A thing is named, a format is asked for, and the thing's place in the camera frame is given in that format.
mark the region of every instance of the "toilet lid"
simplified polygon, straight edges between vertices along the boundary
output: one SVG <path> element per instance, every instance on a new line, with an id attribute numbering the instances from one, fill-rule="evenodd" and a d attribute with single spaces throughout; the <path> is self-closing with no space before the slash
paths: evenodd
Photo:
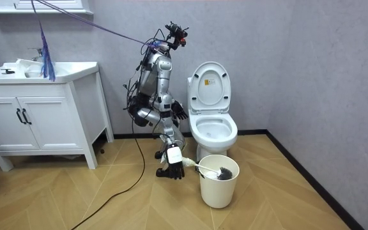
<path id="1" fill-rule="evenodd" d="M 194 72 L 189 93 L 193 112 L 227 112 L 231 101 L 231 82 L 226 69 L 209 61 Z"/>

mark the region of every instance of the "cabinet door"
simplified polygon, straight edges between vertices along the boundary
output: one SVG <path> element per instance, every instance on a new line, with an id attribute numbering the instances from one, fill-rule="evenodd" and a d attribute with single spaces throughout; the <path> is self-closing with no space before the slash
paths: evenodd
<path id="1" fill-rule="evenodd" d="M 65 10 L 82 10 L 83 3 L 85 0 L 46 0 L 46 2 L 53 4 Z M 18 10 L 32 9 L 32 4 L 30 0 L 14 0 L 15 8 Z M 33 1 L 35 9 L 38 10 L 51 10 L 52 8 L 39 3 L 38 1 Z"/>
<path id="2" fill-rule="evenodd" d="M 34 135 L 16 98 L 0 98 L 0 151 L 38 150 Z"/>
<path id="3" fill-rule="evenodd" d="M 59 97 L 19 97 L 41 150 L 80 149 L 68 102 Z"/>

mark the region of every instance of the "toilet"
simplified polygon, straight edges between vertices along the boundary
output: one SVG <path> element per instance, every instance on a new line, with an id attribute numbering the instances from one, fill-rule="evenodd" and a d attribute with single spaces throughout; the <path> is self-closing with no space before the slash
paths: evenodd
<path id="1" fill-rule="evenodd" d="M 231 81 L 226 69 L 209 61 L 188 78 L 188 116 L 192 136 L 198 143 L 197 161 L 212 155 L 227 155 L 238 128 L 229 115 Z"/>

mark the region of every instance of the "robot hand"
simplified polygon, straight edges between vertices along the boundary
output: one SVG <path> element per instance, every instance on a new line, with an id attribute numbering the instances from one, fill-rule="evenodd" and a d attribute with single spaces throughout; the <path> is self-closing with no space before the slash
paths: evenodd
<path id="1" fill-rule="evenodd" d="M 178 119 L 184 120 L 188 118 L 183 107 L 177 101 L 174 101 L 171 105 L 172 114 Z"/>
<path id="2" fill-rule="evenodd" d="M 167 153 L 165 154 L 167 158 L 167 163 L 169 167 L 166 171 L 169 172 L 169 177 L 177 180 L 183 178 L 184 175 L 184 166 L 183 166 L 183 156 L 181 155 L 180 147 L 176 145 L 172 145 L 171 148 L 167 149 Z"/>

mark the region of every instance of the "white bucket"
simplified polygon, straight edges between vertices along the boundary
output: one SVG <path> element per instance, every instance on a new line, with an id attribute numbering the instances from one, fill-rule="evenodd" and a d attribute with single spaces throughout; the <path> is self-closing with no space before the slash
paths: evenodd
<path id="1" fill-rule="evenodd" d="M 205 176 L 206 169 L 199 168 L 201 181 L 201 197 L 212 208 L 225 208 L 233 198 L 236 179 L 240 173 L 238 164 L 231 158 L 223 155 L 209 155 L 204 157 L 199 165 L 219 170 L 225 167 L 233 173 L 230 180 L 217 180 Z"/>

